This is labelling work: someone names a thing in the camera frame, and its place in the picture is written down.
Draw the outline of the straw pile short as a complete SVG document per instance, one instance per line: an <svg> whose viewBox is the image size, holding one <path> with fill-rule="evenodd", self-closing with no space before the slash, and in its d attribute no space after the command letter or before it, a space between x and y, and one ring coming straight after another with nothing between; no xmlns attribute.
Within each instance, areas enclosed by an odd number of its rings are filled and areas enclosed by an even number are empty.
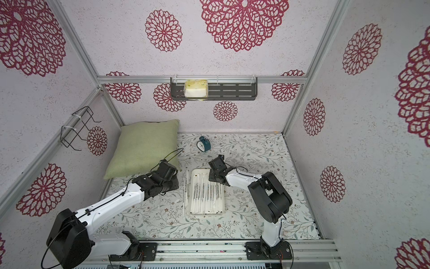
<svg viewBox="0 0 430 269"><path fill-rule="evenodd" d="M199 214L204 214L204 213L202 213L202 179L203 179L203 176L202 175L200 175L200 176L201 176L201 180L200 180L200 182L201 182L201 193L200 193L201 197L200 197L200 213Z"/></svg>

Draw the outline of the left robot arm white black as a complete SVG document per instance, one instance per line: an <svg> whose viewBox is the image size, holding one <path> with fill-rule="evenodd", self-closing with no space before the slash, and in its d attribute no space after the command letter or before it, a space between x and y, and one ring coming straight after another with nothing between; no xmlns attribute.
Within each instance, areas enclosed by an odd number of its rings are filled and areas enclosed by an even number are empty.
<svg viewBox="0 0 430 269"><path fill-rule="evenodd" d="M87 258L108 256L119 261L142 259L144 248L129 231L101 236L96 231L122 211L149 198L179 188L178 169L163 159L155 171L131 178L125 187L103 200L77 211L61 211L47 239L59 266L73 269Z"/></svg>

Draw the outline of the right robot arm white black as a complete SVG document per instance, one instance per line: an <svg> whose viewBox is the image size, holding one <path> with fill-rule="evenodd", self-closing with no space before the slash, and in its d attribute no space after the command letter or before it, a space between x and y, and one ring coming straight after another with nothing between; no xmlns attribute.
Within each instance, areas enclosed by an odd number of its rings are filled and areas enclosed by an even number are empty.
<svg viewBox="0 0 430 269"><path fill-rule="evenodd" d="M209 162L209 181L248 191L264 219L262 246L270 250L281 246L282 221L292 206L292 198L271 173L251 174L228 165L223 155Z"/></svg>

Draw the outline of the white storage tray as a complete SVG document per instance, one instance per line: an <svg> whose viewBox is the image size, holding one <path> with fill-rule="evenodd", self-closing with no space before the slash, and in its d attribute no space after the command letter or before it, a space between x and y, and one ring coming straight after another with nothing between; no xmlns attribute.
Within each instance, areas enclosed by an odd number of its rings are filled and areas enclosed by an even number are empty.
<svg viewBox="0 0 430 269"><path fill-rule="evenodd" d="M185 182L185 211L207 216L225 213L224 185L209 180L210 169L194 169Z"/></svg>

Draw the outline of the wrapped straw left pile edge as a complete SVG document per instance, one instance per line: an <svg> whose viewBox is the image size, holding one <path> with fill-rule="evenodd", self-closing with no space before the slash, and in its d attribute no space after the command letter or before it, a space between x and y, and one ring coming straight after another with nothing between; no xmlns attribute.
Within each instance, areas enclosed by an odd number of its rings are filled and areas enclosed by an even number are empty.
<svg viewBox="0 0 430 269"><path fill-rule="evenodd" d="M183 205L183 212L184 215L186 215L187 205L188 205L188 177L189 177L189 171L185 171L184 180L183 180L183 195L184 195L184 205Z"/></svg>

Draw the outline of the teal alarm clock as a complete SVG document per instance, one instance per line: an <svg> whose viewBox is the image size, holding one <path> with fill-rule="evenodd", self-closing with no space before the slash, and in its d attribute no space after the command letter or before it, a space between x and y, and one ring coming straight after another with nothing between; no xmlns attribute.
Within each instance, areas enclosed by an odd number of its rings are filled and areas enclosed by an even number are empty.
<svg viewBox="0 0 430 269"><path fill-rule="evenodd" d="M205 136L200 136L196 146L198 148L199 151L201 152L207 152L211 149L211 143L209 141L209 139L207 139Z"/></svg>

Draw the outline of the green pillow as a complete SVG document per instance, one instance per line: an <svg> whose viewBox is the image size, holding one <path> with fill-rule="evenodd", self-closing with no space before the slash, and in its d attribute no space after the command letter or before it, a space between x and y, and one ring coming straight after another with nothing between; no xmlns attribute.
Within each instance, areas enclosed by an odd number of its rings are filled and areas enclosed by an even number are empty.
<svg viewBox="0 0 430 269"><path fill-rule="evenodd" d="M174 151L178 148L180 121L138 122L123 126L104 179L148 173L167 156L178 167Z"/></svg>

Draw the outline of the yellow sponge block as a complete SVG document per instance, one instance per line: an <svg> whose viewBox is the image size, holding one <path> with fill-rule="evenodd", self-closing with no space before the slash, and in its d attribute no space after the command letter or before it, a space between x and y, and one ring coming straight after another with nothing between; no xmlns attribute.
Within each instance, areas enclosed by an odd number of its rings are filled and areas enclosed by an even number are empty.
<svg viewBox="0 0 430 269"><path fill-rule="evenodd" d="M186 98L206 98L209 94L207 80L187 80L184 84Z"/></svg>

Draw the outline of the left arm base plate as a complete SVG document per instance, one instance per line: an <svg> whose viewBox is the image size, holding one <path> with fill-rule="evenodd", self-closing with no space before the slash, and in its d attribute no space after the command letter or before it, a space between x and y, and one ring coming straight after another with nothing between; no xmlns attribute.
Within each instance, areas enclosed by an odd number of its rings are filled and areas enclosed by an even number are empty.
<svg viewBox="0 0 430 269"><path fill-rule="evenodd" d="M110 255L110 261L154 261L157 253L157 243L132 243L122 255Z"/></svg>

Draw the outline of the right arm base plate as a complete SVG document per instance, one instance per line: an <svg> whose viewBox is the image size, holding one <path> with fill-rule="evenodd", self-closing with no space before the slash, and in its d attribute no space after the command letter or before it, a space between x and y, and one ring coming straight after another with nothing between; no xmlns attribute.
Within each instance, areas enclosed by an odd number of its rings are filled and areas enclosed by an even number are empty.
<svg viewBox="0 0 430 269"><path fill-rule="evenodd" d="M280 241L274 247L264 242L246 242L246 256L248 260L292 260L293 250L287 241Z"/></svg>

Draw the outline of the dark metal wall shelf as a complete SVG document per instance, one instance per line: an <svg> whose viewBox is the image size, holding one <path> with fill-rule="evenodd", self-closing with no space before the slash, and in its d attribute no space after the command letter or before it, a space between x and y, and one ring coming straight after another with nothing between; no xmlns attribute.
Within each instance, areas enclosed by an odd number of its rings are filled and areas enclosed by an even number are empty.
<svg viewBox="0 0 430 269"><path fill-rule="evenodd" d="M171 77L170 91L174 101L253 101L258 95L258 79L251 77L243 82L238 80L209 82L207 97L186 97L185 81Z"/></svg>

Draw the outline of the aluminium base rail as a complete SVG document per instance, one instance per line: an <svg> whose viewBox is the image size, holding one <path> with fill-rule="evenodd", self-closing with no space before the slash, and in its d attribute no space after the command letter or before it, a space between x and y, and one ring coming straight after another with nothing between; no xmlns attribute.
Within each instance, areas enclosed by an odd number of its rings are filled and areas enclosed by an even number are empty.
<svg viewBox="0 0 430 269"><path fill-rule="evenodd" d="M342 258L333 240L288 240L289 250L283 250L273 259L258 257L249 260L252 251L246 248L246 243L259 243L258 240L159 240L144 241L156 243L153 261L143 261L149 264L192 264L192 263L279 263L286 266L300 263L327 263L331 268L340 269Z"/></svg>

